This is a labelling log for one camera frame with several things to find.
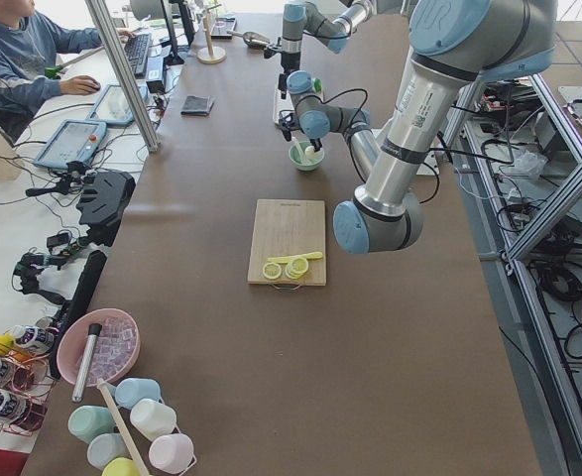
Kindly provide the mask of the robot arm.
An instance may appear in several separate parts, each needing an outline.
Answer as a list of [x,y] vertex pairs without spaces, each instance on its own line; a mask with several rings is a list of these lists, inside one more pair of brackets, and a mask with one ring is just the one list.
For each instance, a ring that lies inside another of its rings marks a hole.
[[334,20],[309,2],[293,1],[283,14],[278,48],[279,85],[291,97],[290,126],[318,145],[341,134],[363,183],[333,213],[339,246],[352,254],[394,251],[418,238],[422,214],[409,186],[458,91],[477,80],[494,82],[547,69],[554,51],[553,1],[420,1],[408,23],[409,50],[395,111],[375,136],[361,107],[323,102],[311,75],[299,66],[305,35],[341,51],[371,17],[393,13],[396,1],[349,1]]
[[282,15],[282,33],[274,44],[265,47],[264,57],[281,56],[283,71],[279,75],[277,90],[281,99],[288,95],[287,79],[300,70],[301,49],[304,36],[319,40],[329,50],[338,54],[348,38],[362,23],[377,13],[376,1],[343,1],[347,9],[334,20],[329,20],[314,3],[290,1]]

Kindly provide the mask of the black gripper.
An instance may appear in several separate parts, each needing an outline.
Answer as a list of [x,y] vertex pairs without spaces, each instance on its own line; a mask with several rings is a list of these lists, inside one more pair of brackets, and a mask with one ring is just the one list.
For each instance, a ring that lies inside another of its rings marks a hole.
[[278,79],[278,91],[281,98],[286,99],[288,78],[293,72],[300,70],[300,53],[281,52],[281,66],[283,70]]
[[[294,111],[280,111],[278,114],[278,127],[282,131],[287,142],[291,141],[292,131],[301,130],[299,120]],[[321,150],[322,145],[319,139],[311,139],[310,143],[316,152]]]

